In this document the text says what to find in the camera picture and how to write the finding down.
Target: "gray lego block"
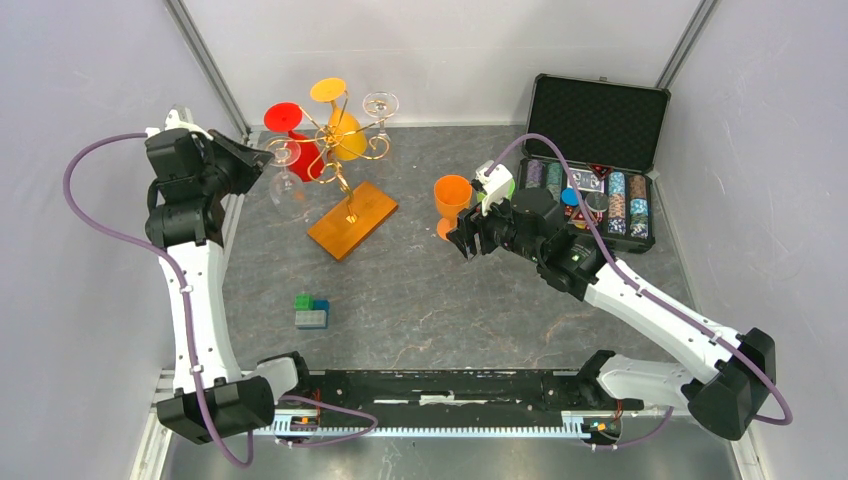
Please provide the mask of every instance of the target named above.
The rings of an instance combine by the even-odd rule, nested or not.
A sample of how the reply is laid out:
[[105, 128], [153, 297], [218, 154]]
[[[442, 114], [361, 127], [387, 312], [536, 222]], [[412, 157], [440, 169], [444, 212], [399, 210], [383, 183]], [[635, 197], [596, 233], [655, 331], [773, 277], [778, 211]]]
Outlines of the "gray lego block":
[[298, 310], [294, 312], [294, 326], [301, 330], [327, 328], [327, 311]]

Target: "green lego block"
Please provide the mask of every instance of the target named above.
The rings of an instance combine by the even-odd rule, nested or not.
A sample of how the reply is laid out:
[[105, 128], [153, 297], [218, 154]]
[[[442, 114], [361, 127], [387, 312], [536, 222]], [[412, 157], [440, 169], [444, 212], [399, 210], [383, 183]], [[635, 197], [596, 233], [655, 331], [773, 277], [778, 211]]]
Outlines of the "green lego block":
[[294, 309], [298, 312], [312, 310], [313, 301], [312, 295], [300, 294], [294, 297]]

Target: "white wall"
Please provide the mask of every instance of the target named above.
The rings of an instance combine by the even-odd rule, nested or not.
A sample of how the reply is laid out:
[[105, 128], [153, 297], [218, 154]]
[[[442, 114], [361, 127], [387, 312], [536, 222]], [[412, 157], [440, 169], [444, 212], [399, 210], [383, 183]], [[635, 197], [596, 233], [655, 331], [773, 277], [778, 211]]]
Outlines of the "white wall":
[[396, 124], [523, 123], [533, 78], [653, 86], [698, 0], [187, 0], [249, 123], [316, 81], [400, 98]]
[[774, 479], [845, 478], [846, 16], [839, 0], [721, 2], [657, 160], [698, 303], [777, 341], [796, 420], [755, 430]]
[[[230, 128], [162, 2], [74, 5], [0, 7], [3, 479], [126, 478], [173, 359], [156, 258], [71, 214], [68, 160], [105, 136], [161, 125], [176, 102]], [[84, 161], [74, 191], [95, 218], [143, 237], [153, 171], [141, 140], [124, 143]]]

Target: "poker chip case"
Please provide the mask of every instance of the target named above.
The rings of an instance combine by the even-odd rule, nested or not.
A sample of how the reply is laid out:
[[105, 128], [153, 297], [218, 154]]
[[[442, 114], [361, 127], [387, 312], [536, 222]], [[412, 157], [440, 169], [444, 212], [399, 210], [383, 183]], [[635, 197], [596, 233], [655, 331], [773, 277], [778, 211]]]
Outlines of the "poker chip case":
[[[551, 139], [568, 160], [569, 167], [582, 172], [579, 173], [580, 191], [584, 199], [593, 190], [603, 190], [610, 195], [613, 186], [616, 193], [610, 195], [610, 210], [601, 214], [597, 228], [607, 245], [619, 252], [644, 253], [655, 243], [652, 182], [644, 174], [654, 166], [654, 154], [670, 98], [668, 90], [605, 80], [541, 74], [534, 82], [527, 132]], [[568, 188], [567, 176], [558, 172], [559, 162], [547, 145], [528, 140], [522, 151], [519, 189], [546, 187], [556, 198], [558, 192]], [[601, 180], [591, 173], [592, 165], [620, 173], [609, 173]], [[621, 175], [624, 176], [623, 189]], [[621, 213], [622, 200], [623, 223], [616, 215], [610, 218], [611, 213]], [[561, 204], [563, 215], [570, 217], [567, 206], [562, 201]], [[568, 228], [578, 235], [591, 235], [588, 229], [572, 223]]]

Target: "case lid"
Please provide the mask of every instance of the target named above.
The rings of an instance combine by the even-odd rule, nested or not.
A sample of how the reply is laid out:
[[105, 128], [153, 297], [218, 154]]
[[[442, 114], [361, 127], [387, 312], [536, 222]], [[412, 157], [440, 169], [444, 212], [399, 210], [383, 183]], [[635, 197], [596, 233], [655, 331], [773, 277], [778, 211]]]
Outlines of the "case lid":
[[[550, 138], [566, 160], [644, 173], [654, 165], [670, 97], [668, 90], [542, 74], [527, 132]], [[524, 153], [554, 158], [538, 140], [527, 140]]]

